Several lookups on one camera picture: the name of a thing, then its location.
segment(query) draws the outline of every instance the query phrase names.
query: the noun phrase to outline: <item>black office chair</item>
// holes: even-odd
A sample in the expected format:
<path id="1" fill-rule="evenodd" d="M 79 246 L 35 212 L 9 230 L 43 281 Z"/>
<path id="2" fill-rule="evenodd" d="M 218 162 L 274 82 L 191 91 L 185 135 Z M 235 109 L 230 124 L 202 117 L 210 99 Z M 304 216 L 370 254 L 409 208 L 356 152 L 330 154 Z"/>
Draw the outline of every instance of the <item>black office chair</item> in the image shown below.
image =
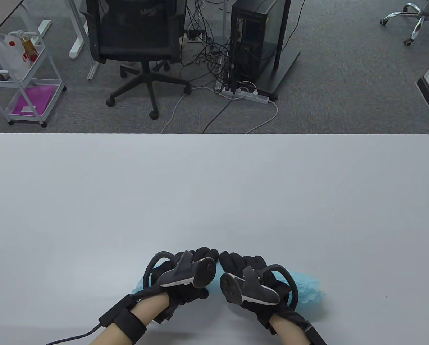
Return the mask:
<path id="1" fill-rule="evenodd" d="M 150 70 L 150 61 L 169 64 L 181 61 L 179 38 L 183 34 L 186 0 L 83 0 L 81 13 L 86 17 L 93 59 L 104 64 L 107 60 L 140 62 L 142 72 L 129 66 L 120 66 L 120 76 L 135 74 L 132 80 L 110 94 L 106 104 L 115 105 L 115 98 L 145 83 L 153 111 L 152 120 L 158 119 L 152 82 L 185 85 L 184 92 L 192 89 L 188 81 Z"/>

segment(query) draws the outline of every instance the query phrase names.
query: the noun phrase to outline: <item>black monitor stand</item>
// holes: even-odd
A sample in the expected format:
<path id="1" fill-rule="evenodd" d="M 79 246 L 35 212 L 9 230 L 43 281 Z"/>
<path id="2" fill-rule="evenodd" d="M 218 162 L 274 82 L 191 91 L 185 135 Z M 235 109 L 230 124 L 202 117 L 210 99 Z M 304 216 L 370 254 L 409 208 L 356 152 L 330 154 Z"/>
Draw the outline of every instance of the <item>black monitor stand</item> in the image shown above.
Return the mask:
<path id="1" fill-rule="evenodd" d="M 287 44 L 282 51 L 283 40 L 285 38 L 286 24 L 288 22 L 289 7 L 291 0 L 285 0 L 285 8 L 283 9 L 282 26 L 278 36 L 277 52 L 275 59 L 270 59 L 267 66 L 261 73 L 261 76 L 255 82 L 258 92 L 270 98 L 271 101 L 277 99 L 275 91 L 282 82 L 283 78 L 294 64 L 300 51 L 292 48 L 291 44 Z"/>

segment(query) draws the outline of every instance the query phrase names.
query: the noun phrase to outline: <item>black computer case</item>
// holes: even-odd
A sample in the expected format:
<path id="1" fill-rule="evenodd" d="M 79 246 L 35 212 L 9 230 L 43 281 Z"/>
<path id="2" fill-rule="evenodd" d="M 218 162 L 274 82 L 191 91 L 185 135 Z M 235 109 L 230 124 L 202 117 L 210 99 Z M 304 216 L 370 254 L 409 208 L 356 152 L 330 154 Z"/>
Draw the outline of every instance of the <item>black computer case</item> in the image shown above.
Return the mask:
<path id="1" fill-rule="evenodd" d="M 236 81 L 255 82 L 275 56 L 285 0 L 237 0 L 232 6 L 230 59 Z"/>

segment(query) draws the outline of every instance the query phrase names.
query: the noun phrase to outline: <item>pink item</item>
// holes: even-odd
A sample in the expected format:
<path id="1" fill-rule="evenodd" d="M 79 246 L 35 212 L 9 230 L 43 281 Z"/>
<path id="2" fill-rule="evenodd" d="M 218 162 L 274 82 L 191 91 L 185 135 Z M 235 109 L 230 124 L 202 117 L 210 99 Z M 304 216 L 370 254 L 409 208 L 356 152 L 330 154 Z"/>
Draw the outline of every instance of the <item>pink item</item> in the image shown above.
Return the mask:
<path id="1" fill-rule="evenodd" d="M 28 87 L 26 89 L 27 97 L 29 97 L 35 107 L 35 110 L 40 116 L 45 112 L 54 90 L 54 85 L 40 85 L 36 87 Z M 19 97 L 12 114 L 35 116 L 34 113 L 32 113 L 31 107 L 29 107 L 22 95 Z"/>

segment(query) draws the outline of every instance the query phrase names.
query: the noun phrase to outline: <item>white plastic bag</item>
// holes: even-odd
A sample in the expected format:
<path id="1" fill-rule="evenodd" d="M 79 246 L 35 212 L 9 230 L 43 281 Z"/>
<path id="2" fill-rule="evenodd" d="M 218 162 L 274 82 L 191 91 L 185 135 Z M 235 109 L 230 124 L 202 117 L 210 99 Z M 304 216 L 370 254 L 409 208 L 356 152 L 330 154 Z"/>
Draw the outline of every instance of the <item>white plastic bag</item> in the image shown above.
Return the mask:
<path id="1" fill-rule="evenodd" d="M 31 61 L 19 38 L 0 33 L 0 59 L 7 62 L 17 80 L 21 81 L 31 68 Z"/>

